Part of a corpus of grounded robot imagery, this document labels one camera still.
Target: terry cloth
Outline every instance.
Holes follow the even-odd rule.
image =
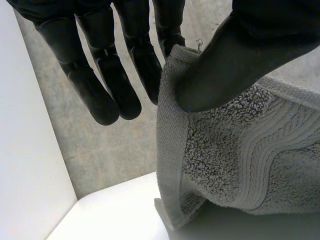
[[[157,110],[155,205],[180,228],[206,200],[249,214],[320,212],[320,94],[270,77],[224,106],[186,113],[174,86],[199,57],[174,46]]]

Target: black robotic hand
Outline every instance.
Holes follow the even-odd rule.
[[[117,54],[114,17],[110,0],[8,0],[47,42],[75,91],[101,125],[111,125],[119,116],[137,118],[142,106]],[[125,43],[142,85],[155,105],[162,67],[150,43],[149,1],[115,0]],[[163,54],[174,44],[184,45],[181,37],[185,0],[174,3],[154,0],[156,26]],[[83,30],[103,83],[89,66],[78,35],[76,20]]]
[[[218,108],[314,50],[320,45],[319,6],[319,0],[233,0],[233,12],[176,86],[181,108]]]

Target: gray towel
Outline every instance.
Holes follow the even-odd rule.
[[[198,56],[176,45],[163,69],[155,205],[164,222],[182,227],[206,200],[254,215],[320,212],[320,94],[263,77],[218,109],[185,113],[174,84]]]

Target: gray concrete floor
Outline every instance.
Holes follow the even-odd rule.
[[[186,45],[196,40],[208,44],[219,24],[232,10],[231,0],[186,0],[182,34]],[[156,170],[156,112],[149,101],[127,52],[117,12],[114,10],[116,47],[122,64],[142,104],[141,115],[132,121],[119,119],[105,127],[97,124],[69,84],[49,47],[31,22],[17,14],[21,32],[78,198]],[[152,2],[150,37],[162,64]],[[81,31],[80,39],[90,66],[99,73]],[[300,57],[270,75],[320,92],[320,49]]]

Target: white wall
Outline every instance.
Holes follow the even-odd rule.
[[[43,240],[77,201],[11,6],[0,1],[0,240]]]

